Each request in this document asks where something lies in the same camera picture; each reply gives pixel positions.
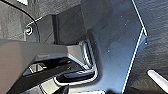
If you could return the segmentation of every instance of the cable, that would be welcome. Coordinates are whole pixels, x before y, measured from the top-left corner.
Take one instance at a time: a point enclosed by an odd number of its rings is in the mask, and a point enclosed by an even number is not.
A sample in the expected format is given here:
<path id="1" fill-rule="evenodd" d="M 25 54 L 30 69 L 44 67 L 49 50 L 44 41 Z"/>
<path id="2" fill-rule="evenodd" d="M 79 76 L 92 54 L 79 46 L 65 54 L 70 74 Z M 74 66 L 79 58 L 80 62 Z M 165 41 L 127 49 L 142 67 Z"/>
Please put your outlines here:
<path id="1" fill-rule="evenodd" d="M 13 8 L 18 9 L 19 11 L 23 12 L 24 14 L 26 14 L 28 17 L 30 17 L 30 18 L 33 20 L 33 22 L 34 22 L 34 24 L 35 24 L 35 27 L 36 27 L 36 29 L 37 29 L 37 33 L 38 33 L 38 42 L 40 43 L 40 32 L 39 32 L 37 23 L 36 23 L 36 21 L 34 20 L 34 18 L 33 18 L 31 15 L 29 15 L 26 11 L 22 10 L 21 8 L 15 6 L 15 5 L 13 5 L 13 4 L 11 4 L 11 3 L 5 1 L 5 0 L 0 0 L 0 1 L 2 1 L 3 3 L 5 3 L 5 4 L 7 4 L 7 5 L 9 5 L 9 6 L 13 7 Z"/>

